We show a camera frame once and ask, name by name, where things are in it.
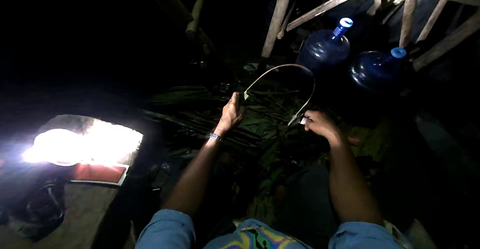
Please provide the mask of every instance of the man's right hand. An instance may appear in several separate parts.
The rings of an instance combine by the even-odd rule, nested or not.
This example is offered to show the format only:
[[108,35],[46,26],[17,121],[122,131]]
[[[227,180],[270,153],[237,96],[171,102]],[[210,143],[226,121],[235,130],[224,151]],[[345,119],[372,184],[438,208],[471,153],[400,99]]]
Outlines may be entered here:
[[326,113],[308,110],[305,117],[308,118],[305,122],[306,131],[312,130],[317,135],[324,136],[331,145],[340,144],[345,140],[340,129]]

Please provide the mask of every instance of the bottle neck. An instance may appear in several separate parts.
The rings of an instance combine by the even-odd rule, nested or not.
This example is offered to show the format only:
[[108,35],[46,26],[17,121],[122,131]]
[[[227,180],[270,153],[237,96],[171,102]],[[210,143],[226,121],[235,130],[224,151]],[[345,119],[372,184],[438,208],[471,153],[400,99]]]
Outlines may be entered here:
[[343,34],[345,34],[345,32],[348,29],[349,29],[348,27],[345,27],[343,25],[338,25],[337,28],[335,28],[335,30],[332,33],[332,35],[333,35],[332,39],[337,40],[337,39],[341,38],[343,36]]

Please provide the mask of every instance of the wooden frame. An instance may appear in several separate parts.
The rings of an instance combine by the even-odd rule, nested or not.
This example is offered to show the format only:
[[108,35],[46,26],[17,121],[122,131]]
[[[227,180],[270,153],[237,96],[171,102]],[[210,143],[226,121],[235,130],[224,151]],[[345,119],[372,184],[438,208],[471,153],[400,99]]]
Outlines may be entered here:
[[[283,36],[284,29],[282,28],[280,34],[280,25],[282,20],[285,16],[286,7],[288,5],[288,0],[277,0],[277,6],[281,6],[279,10],[275,7],[275,12],[278,11],[277,14],[273,14],[272,22],[270,23],[270,29],[268,31],[266,42],[263,46],[262,50],[262,57],[268,58],[270,53],[272,52],[274,46],[274,37],[279,36],[281,38]],[[291,21],[287,24],[285,31],[291,31],[293,28],[298,27],[299,25],[305,23],[306,21],[315,18],[316,16],[326,12],[327,10],[338,6],[339,4],[348,1],[348,0],[328,0],[327,2],[321,4],[320,6],[316,7],[315,9],[305,13],[304,15],[300,16],[298,19]],[[370,15],[374,15],[376,10],[381,7],[380,2],[381,0],[375,0],[375,4],[372,8],[369,9],[368,13]],[[431,28],[435,24],[436,19],[439,17],[443,7],[447,3],[447,1],[454,1],[463,3],[466,5],[472,6],[480,6],[480,0],[440,0],[437,4],[437,7],[432,12],[427,24],[423,28],[420,36],[417,39],[417,42],[425,40],[428,36]],[[402,30],[400,34],[400,47],[406,47],[410,43],[410,36],[411,36],[411,29],[413,24],[413,13],[415,12],[415,8],[417,6],[417,0],[405,0],[403,18],[402,18]],[[471,34],[475,33],[477,30],[480,29],[480,10],[477,11],[470,19],[468,19],[465,23],[459,26],[452,34],[445,37],[439,43],[437,43],[434,47],[430,50],[426,51],[423,55],[419,56],[418,58],[413,60],[413,67],[416,71],[424,68],[425,66],[429,65],[431,62],[438,59],[440,56],[451,50],[453,47],[457,46],[460,42],[464,39],[469,37]]]

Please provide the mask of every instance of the blue water jug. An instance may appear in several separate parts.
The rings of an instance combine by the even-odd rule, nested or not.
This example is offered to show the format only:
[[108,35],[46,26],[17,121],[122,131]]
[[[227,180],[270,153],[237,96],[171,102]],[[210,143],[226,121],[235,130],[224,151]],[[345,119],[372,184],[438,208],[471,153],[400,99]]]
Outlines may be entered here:
[[343,34],[352,24],[351,19],[342,18],[334,31],[319,30],[310,34],[303,43],[296,63],[318,73],[322,68],[344,61],[350,54],[350,43]]
[[372,91],[387,91],[399,79],[402,73],[401,59],[406,54],[401,47],[393,48],[390,53],[360,53],[349,66],[349,75],[358,86]]

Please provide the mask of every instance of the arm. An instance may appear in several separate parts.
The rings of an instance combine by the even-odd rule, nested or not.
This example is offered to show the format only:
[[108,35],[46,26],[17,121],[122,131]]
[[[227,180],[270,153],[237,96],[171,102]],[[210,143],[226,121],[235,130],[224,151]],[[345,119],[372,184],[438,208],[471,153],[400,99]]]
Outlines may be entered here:
[[364,221],[383,225],[375,198],[358,169],[348,146],[348,139],[325,113],[307,111],[305,117],[309,118],[305,130],[324,136],[330,143],[330,197],[340,221]]
[[[230,101],[223,107],[222,117],[214,134],[222,139],[225,134],[239,123],[243,117],[243,107],[239,107],[239,94],[233,93]],[[215,156],[221,143],[209,138],[200,152],[187,166],[180,180],[161,209],[174,209],[190,216],[198,210],[205,194],[208,178],[215,165]]]

